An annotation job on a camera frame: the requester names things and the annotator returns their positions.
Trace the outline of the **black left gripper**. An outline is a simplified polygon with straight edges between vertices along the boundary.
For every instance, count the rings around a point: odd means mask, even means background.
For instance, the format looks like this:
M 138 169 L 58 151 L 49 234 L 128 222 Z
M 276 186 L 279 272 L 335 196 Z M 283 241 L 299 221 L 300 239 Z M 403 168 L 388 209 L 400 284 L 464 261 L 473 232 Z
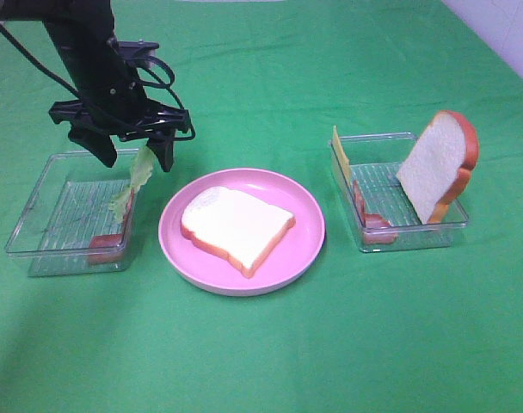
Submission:
M 122 141 L 148 139 L 147 147 L 163 172 L 170 172 L 174 164 L 174 140 L 191 139 L 189 112 L 152 100 L 138 82 L 123 89 L 111 87 L 103 98 L 81 95 L 76 100 L 55 102 L 49 114 L 56 124 L 71 123 L 69 140 L 108 168 L 117 159 L 109 135 Z

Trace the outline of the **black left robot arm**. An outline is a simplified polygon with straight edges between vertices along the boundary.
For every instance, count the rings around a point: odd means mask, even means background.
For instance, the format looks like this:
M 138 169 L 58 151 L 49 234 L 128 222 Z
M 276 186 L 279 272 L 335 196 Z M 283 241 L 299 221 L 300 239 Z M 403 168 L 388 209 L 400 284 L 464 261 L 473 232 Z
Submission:
M 45 27 L 71 80 L 49 71 L 9 31 L 5 21 L 38 21 Z M 174 162 L 174 143 L 195 136 L 182 102 L 174 107 L 152 100 L 145 88 L 172 90 L 175 74 L 154 54 L 159 45 L 119 41 L 109 1 L 0 1 L 0 33 L 37 69 L 70 91 L 55 102 L 52 121 L 66 121 L 70 141 L 113 167 L 112 141 L 146 139 L 163 171 Z

